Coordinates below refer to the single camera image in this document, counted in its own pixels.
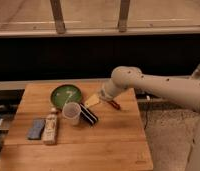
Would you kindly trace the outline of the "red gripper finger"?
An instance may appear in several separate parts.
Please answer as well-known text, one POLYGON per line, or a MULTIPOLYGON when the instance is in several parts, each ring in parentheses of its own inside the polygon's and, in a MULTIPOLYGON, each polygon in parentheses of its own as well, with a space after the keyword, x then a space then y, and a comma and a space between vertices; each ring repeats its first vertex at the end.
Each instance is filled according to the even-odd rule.
POLYGON ((114 107, 115 109, 117 109, 117 110, 120 110, 120 109, 121 109, 120 105, 119 105, 117 102, 115 102, 114 100, 108 101, 108 103, 109 103, 112 107, 114 107))

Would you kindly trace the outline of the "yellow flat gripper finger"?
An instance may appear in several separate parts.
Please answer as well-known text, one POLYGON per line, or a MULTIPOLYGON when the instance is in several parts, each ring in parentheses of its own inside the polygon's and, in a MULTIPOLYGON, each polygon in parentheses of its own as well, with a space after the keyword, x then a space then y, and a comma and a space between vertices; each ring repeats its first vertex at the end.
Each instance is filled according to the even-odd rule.
POLYGON ((99 96, 97 94, 93 94, 90 96, 84 103, 86 108, 89 108, 93 105, 96 105, 100 102, 99 96))

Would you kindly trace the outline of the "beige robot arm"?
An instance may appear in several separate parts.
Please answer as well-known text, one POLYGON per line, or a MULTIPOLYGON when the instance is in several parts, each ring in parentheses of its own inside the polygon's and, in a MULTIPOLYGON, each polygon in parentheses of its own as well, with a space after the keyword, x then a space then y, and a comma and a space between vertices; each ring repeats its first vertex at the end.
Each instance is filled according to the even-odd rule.
MULTIPOLYGON (((112 101, 122 92, 136 88, 200 113, 200 79, 146 75, 137 67, 119 66, 102 88, 85 101, 85 106, 112 101)), ((190 148, 185 171, 200 171, 200 119, 190 148)))

